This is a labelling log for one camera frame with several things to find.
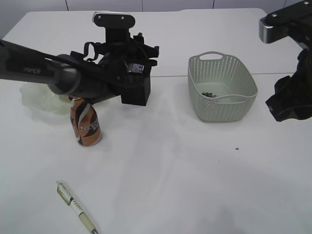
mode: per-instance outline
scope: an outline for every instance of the white basket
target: white basket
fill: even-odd
[[[201,60],[207,54],[221,59]],[[188,83],[192,105],[198,117],[207,122],[242,119],[251,108],[258,89],[252,75],[236,57],[207,52],[189,59]],[[217,97],[207,97],[202,93]]]

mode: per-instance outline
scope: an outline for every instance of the white pen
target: white pen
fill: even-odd
[[[63,198],[65,203],[75,211],[78,215],[79,219],[82,221],[83,225],[88,229],[91,234],[98,234],[94,224],[91,222],[89,217],[85,214],[82,208],[78,205],[78,203],[74,200],[74,198],[70,195],[70,193],[66,190],[65,186],[59,181],[57,184],[57,192]]]

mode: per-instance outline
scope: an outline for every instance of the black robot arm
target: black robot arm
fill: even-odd
[[[277,121],[312,117],[312,5],[306,0],[268,14],[259,35],[264,43],[289,36],[303,48],[294,75],[280,79],[266,101],[270,112]]]
[[[95,13],[93,20],[106,27],[106,42],[87,42],[83,54],[53,56],[0,40],[0,78],[44,83],[56,94],[90,103],[121,95],[122,103],[146,105],[151,68],[157,65],[150,58],[158,57],[159,47],[145,45],[142,34],[130,37],[135,24],[130,15]],[[93,59],[86,59],[89,45]],[[103,58],[95,63],[99,55]]]

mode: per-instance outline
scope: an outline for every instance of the table surface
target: table surface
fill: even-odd
[[[87,233],[60,179],[102,234],[311,233],[312,125],[271,116],[281,76],[254,75],[258,97],[232,123],[200,121],[186,77],[153,78],[146,107],[96,105],[103,139],[90,148],[69,114],[23,106],[22,82],[0,81],[1,232]]]
[[[53,55],[82,52],[87,41],[104,42],[105,29],[92,23],[93,11],[31,12],[4,38]],[[142,32],[160,46],[153,77],[187,76],[191,56],[218,51],[238,57],[252,74],[293,73],[301,48],[290,38],[272,44],[259,39],[260,9],[204,9],[135,12],[132,34]]]

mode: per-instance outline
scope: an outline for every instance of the debris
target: debris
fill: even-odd
[[[217,95],[214,95],[213,93],[204,92],[202,95],[209,97],[209,98],[215,98]]]

